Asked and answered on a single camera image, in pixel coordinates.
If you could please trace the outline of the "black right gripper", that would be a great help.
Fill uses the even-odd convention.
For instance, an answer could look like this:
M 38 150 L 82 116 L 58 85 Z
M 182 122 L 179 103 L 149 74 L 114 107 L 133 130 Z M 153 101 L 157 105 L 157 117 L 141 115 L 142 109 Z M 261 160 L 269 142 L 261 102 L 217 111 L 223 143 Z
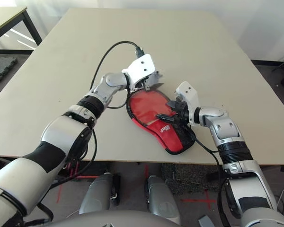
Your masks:
M 188 106 L 185 101 L 180 101 L 179 99 L 170 100 L 166 103 L 173 111 L 176 112 L 174 115 L 167 114 L 157 114 L 157 119 L 164 122 L 175 122 L 176 125 L 187 125 L 189 123 L 189 111 Z

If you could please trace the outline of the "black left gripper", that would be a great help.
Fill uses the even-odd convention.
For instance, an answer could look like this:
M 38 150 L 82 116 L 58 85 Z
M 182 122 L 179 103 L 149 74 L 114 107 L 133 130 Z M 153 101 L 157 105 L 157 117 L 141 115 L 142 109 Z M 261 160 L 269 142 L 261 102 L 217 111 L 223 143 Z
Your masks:
M 157 83 L 155 85 L 153 85 L 154 87 L 160 87 L 162 86 L 164 83 L 163 82 L 160 82 L 160 83 Z M 130 94 L 138 91 L 138 90 L 141 90 L 141 89 L 145 89 L 146 91 L 150 90 L 150 87 L 149 87 L 149 84 L 148 82 L 145 80 L 144 82 L 139 82 L 135 85 L 133 85 L 131 88 L 130 88 Z

